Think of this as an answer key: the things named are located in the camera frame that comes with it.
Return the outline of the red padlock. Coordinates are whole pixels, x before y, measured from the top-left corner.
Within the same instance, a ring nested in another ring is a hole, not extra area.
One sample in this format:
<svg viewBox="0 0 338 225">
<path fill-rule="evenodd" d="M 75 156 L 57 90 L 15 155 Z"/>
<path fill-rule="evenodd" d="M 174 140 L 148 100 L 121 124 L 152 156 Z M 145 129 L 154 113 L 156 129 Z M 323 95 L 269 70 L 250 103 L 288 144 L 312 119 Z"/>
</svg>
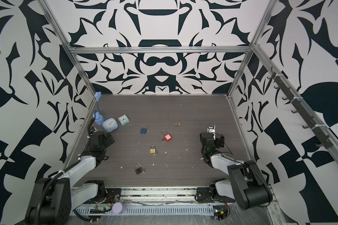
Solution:
<svg viewBox="0 0 338 225">
<path fill-rule="evenodd" d="M 162 141 L 169 142 L 172 140 L 172 136 L 165 130 L 162 131 Z"/>
</svg>

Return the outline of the blue padlock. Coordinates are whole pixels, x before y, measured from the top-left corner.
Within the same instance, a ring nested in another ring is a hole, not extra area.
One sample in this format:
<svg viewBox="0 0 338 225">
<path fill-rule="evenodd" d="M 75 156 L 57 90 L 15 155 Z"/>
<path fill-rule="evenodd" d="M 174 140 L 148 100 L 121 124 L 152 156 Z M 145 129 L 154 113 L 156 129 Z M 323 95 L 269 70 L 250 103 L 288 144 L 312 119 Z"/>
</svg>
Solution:
<svg viewBox="0 0 338 225">
<path fill-rule="evenodd" d="M 148 133 L 148 132 L 149 132 L 149 130 L 147 129 L 146 125 L 143 125 L 143 126 L 141 127 L 141 129 L 140 129 L 140 133 L 141 133 L 141 134 L 146 134 L 146 133 Z"/>
</svg>

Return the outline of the black padlock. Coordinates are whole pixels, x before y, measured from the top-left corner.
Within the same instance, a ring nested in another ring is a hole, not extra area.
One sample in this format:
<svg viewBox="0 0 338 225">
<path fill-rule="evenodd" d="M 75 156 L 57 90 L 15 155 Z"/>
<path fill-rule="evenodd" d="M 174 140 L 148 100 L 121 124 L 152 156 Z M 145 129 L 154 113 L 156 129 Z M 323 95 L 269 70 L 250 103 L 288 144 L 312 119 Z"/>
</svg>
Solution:
<svg viewBox="0 0 338 225">
<path fill-rule="evenodd" d="M 144 173 L 145 172 L 145 168 L 143 168 L 142 166 L 140 166 L 139 164 L 137 164 L 136 166 L 135 166 L 135 173 L 137 174 L 137 175 L 140 175 L 140 174 L 142 174 L 142 173 Z"/>
</svg>

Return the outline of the brass padlock with key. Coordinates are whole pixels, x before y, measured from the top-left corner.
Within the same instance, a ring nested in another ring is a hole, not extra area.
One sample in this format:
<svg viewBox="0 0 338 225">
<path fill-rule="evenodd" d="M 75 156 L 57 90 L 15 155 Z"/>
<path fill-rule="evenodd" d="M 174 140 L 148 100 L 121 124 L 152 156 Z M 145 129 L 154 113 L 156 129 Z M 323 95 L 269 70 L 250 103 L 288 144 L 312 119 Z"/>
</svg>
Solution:
<svg viewBox="0 0 338 225">
<path fill-rule="evenodd" d="M 154 145 L 151 145 L 151 147 L 149 149 L 149 153 L 150 154 L 156 154 L 157 153 L 156 147 Z"/>
</svg>

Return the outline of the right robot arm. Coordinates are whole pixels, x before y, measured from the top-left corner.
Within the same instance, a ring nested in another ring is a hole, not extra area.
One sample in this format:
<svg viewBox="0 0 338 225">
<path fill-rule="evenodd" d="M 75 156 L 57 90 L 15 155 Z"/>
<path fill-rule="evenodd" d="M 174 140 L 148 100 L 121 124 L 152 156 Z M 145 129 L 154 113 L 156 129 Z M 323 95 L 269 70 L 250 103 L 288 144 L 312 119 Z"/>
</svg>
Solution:
<svg viewBox="0 0 338 225">
<path fill-rule="evenodd" d="M 229 179 L 215 181 L 211 189 L 215 196 L 235 200 L 243 209 L 267 206 L 273 201 L 273 195 L 256 162 L 235 160 L 218 149 L 223 148 L 224 137 L 215 138 L 213 133 L 201 133 L 202 157 L 211 168 L 220 170 Z"/>
</svg>

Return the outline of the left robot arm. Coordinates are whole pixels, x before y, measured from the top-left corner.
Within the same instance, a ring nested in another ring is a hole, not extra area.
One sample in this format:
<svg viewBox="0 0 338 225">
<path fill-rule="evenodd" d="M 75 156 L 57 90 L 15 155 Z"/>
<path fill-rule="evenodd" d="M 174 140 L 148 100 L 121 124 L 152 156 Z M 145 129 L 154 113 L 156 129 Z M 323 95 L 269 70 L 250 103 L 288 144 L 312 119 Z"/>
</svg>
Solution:
<svg viewBox="0 0 338 225">
<path fill-rule="evenodd" d="M 115 142 L 110 133 L 92 130 L 94 121 L 95 119 L 91 119 L 87 125 L 88 142 L 78 155 L 77 161 L 35 182 L 24 219 L 25 224 L 64 225 L 71 213 L 82 221 L 94 222 L 94 219 L 80 215 L 76 209 L 88 200 L 104 198 L 104 182 L 92 180 L 78 188 L 73 187 L 84 175 L 108 159 L 106 149 Z"/>
</svg>

